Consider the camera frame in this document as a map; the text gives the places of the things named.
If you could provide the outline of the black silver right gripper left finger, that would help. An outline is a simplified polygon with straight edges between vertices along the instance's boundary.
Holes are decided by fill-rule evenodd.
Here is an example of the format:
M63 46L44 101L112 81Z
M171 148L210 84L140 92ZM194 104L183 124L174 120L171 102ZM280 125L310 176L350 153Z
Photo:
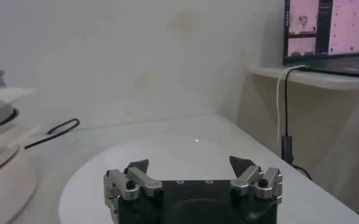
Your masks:
M164 193L163 182L146 174L149 160L131 162L124 171L108 170L104 174L104 203L116 208L118 199L138 200L142 195L158 198Z

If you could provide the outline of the black silver right gripper right finger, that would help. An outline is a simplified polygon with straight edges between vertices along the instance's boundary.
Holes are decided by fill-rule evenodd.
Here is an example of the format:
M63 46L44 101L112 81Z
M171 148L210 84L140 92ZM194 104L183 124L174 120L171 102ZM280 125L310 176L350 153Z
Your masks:
M278 203L282 202L283 175L278 168L262 171L251 160L235 156L229 156L229 162L236 175L236 179L230 180L230 188L240 197L253 193L262 200L276 198Z

